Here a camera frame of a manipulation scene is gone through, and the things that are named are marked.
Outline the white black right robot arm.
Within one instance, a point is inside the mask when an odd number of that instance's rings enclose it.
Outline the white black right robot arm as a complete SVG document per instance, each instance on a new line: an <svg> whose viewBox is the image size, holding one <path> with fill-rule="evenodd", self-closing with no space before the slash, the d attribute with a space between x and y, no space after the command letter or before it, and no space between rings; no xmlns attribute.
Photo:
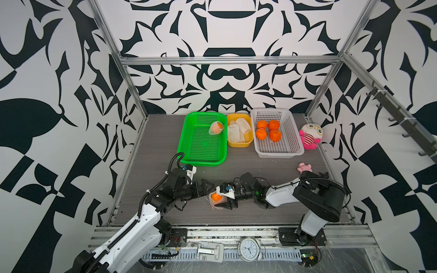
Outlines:
<svg viewBox="0 0 437 273"><path fill-rule="evenodd" d="M262 209L299 202L308 212L296 229L280 229L279 240L283 246L309 246L316 244L327 223L339 222L344 199L350 195L350 190L327 174L303 171L296 179L281 185L270 185L266 179L246 173L216 187L210 197L214 207L229 210L238 208L239 201L245 200L253 200Z"/></svg>

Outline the white perforated plastic basket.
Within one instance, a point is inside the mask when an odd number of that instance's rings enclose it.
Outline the white perforated plastic basket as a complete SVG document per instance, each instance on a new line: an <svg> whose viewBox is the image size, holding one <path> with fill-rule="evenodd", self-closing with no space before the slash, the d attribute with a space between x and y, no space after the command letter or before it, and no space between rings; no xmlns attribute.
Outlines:
<svg viewBox="0 0 437 273"><path fill-rule="evenodd" d="M303 155L305 152L301 141L297 124L292 113L287 109L258 108L250 112L254 133L254 147L260 158L290 159ZM270 139L269 129L266 129L267 137L260 140L256 137L257 123L259 121L279 122L278 131L281 133L279 141Z"/></svg>

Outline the orange being unwrapped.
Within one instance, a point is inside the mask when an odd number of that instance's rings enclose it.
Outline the orange being unwrapped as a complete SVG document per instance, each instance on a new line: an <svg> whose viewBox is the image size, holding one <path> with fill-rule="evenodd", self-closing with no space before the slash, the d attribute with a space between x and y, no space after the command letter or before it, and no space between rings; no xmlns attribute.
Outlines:
<svg viewBox="0 0 437 273"><path fill-rule="evenodd" d="M261 121L257 122L257 130L259 130L259 129L266 130L267 127L268 127L268 122L267 121L261 120Z"/></svg>

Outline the white foam net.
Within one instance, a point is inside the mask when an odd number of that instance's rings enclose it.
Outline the white foam net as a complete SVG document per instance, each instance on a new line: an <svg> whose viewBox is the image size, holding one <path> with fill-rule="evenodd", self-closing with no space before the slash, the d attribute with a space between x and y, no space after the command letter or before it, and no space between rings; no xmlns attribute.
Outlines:
<svg viewBox="0 0 437 273"><path fill-rule="evenodd" d="M236 124L239 126L240 132L243 134L249 134L252 131L249 122L245 118L236 119Z"/></svg>
<svg viewBox="0 0 437 273"><path fill-rule="evenodd" d="M230 124L228 126L228 141L233 143L241 142L241 132L238 124Z"/></svg>

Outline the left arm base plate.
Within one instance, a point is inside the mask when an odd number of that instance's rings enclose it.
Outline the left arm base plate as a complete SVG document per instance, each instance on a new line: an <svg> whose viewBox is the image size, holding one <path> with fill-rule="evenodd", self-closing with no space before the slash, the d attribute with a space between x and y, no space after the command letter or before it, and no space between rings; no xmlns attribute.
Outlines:
<svg viewBox="0 0 437 273"><path fill-rule="evenodd" d="M187 244L188 230L186 228L172 228L164 231L158 245L167 247L183 247Z"/></svg>

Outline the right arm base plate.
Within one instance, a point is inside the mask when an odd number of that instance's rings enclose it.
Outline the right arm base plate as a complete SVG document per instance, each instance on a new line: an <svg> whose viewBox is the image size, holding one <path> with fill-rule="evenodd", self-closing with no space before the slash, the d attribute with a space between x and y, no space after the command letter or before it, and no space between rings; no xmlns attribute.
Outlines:
<svg viewBox="0 0 437 273"><path fill-rule="evenodd" d="M278 229L279 241L282 246L325 246L326 236L321 229L317 235L310 235L294 227L280 227Z"/></svg>

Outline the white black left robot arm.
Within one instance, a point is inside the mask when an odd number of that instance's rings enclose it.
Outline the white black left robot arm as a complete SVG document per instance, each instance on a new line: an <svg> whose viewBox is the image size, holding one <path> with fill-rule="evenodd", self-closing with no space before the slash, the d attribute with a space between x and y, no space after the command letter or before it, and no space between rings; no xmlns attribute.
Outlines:
<svg viewBox="0 0 437 273"><path fill-rule="evenodd" d="M137 213L109 240L88 252L82 251L69 269L71 273L125 273L152 248L170 240L171 224L164 215L172 209L182 211L178 202L208 196L215 190L206 179L194 180L196 168L181 166L184 153L174 155L164 178L147 190Z"/></svg>

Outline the netted orange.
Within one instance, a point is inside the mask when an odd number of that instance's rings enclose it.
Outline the netted orange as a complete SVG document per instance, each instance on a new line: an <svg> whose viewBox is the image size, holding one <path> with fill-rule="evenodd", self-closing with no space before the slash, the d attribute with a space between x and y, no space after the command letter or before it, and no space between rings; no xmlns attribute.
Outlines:
<svg viewBox="0 0 437 273"><path fill-rule="evenodd" d="M256 138L260 141L267 138L267 132L264 128L259 128L256 130Z"/></svg>
<svg viewBox="0 0 437 273"><path fill-rule="evenodd" d="M210 125L209 135L219 135L223 132L224 126L220 121L215 121Z"/></svg>
<svg viewBox="0 0 437 273"><path fill-rule="evenodd" d="M279 142L282 138L282 133L279 130L269 131L269 138L272 142Z"/></svg>
<svg viewBox="0 0 437 273"><path fill-rule="evenodd" d="M227 202L227 199L225 196L218 195L216 192L210 193L208 195L207 199L208 199L208 202L210 203L211 207L218 208L218 209L220 209L218 207L219 204L225 204Z"/></svg>
<svg viewBox="0 0 437 273"><path fill-rule="evenodd" d="M278 120L271 120L268 123L267 127L268 127L269 131L272 131L272 130L279 130L280 126L281 126L281 124Z"/></svg>

